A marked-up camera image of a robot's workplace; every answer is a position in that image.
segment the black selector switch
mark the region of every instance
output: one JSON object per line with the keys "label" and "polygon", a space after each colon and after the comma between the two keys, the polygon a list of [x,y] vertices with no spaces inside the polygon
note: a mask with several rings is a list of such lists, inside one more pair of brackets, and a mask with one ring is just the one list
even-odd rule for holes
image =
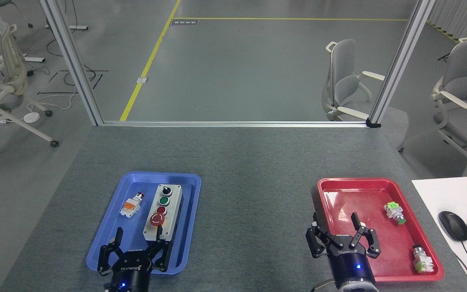
{"label": "black selector switch", "polygon": [[172,190],[170,189],[170,187],[163,187],[163,190],[161,190],[161,193],[164,195],[164,196],[170,196],[172,195]]}

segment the black mouse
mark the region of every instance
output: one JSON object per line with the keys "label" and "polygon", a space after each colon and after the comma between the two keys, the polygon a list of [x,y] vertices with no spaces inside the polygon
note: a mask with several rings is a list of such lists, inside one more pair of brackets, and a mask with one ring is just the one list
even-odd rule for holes
{"label": "black mouse", "polygon": [[467,226],[457,214],[450,211],[439,213],[439,221],[443,224],[443,229],[451,239],[455,241],[467,240]]}

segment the yellow floor line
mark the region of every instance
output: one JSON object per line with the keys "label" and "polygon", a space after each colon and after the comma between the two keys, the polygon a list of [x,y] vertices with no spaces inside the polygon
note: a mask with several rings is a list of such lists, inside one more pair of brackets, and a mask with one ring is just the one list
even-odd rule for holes
{"label": "yellow floor line", "polygon": [[442,29],[436,27],[435,24],[433,24],[433,23],[430,22],[430,20],[427,20],[426,22],[427,22],[427,24],[430,24],[430,25],[431,25],[433,28],[435,28],[436,30],[440,31],[443,35],[446,35],[449,39],[451,39],[451,40],[454,41],[455,43],[457,43],[457,44],[459,43],[459,40],[458,40],[458,39],[452,37],[452,35],[447,34],[447,33],[446,33],[445,31],[443,31]]}
{"label": "yellow floor line", "polygon": [[[172,21],[172,18],[174,17],[174,13],[176,13],[176,9],[178,9],[178,6],[180,5],[180,1],[181,0],[176,1],[176,4],[174,5],[174,8],[172,9],[172,13],[170,13],[169,18],[167,19],[167,22],[165,23],[165,27],[163,27],[160,37],[158,37],[158,41],[156,42],[156,45],[154,46],[154,49],[152,50],[152,53],[150,54],[149,60],[147,61],[145,68],[141,72],[141,77],[147,76],[150,65],[152,64],[152,61],[154,60],[154,57],[156,56],[156,53],[158,52],[158,48],[160,47],[161,41],[163,40],[163,37],[165,36],[165,32],[167,32],[167,28],[169,28],[170,22]],[[120,117],[121,121],[127,120],[127,116],[129,116],[129,112],[131,111],[131,108],[133,107],[133,104],[135,103],[135,100],[138,96],[138,92],[141,89],[142,84],[143,83],[137,83],[135,90],[133,90],[131,98],[129,99],[129,102],[127,103],[126,108],[124,109],[124,112],[122,113],[122,117]]]}
{"label": "yellow floor line", "polygon": [[393,18],[279,18],[279,17],[177,17],[174,19],[206,19],[206,20],[357,20],[357,21],[407,21]]}

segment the blue tray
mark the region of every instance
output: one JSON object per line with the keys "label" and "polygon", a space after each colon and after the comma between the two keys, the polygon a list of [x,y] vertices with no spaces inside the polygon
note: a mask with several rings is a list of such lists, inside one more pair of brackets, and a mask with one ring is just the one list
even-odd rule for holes
{"label": "blue tray", "polygon": [[[99,262],[100,247],[109,244],[115,237],[116,229],[122,227],[124,236],[120,249],[123,252],[145,249],[148,247],[143,237],[143,229],[148,219],[150,205],[159,184],[181,185],[183,188],[183,205],[181,207],[178,220],[178,229],[172,246],[172,253],[169,260],[169,268],[165,273],[153,270],[152,274],[174,275],[183,270],[189,259],[189,249],[191,247],[192,229],[196,208],[198,205],[199,189],[201,178],[196,174],[178,174],[170,172],[130,172],[120,179],[113,199],[107,208],[104,219],[96,233],[93,244],[86,257],[86,265],[91,270],[95,270]],[[125,201],[142,192],[145,197],[141,201],[140,210],[131,218],[120,215]],[[118,257],[112,253],[109,263],[112,265]]]}

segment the gray tabletop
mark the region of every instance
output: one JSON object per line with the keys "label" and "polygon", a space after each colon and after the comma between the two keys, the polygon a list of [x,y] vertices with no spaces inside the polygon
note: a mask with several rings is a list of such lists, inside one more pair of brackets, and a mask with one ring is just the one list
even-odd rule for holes
{"label": "gray tabletop", "polygon": [[[152,275],[157,291],[310,291],[332,278],[304,238],[321,178],[388,177],[401,187],[445,276],[378,283],[387,291],[467,291],[467,277],[380,129],[94,127],[0,291],[95,291],[111,276],[86,255],[120,178],[131,171],[202,179],[189,261]],[[334,291],[334,284],[321,291]]]}

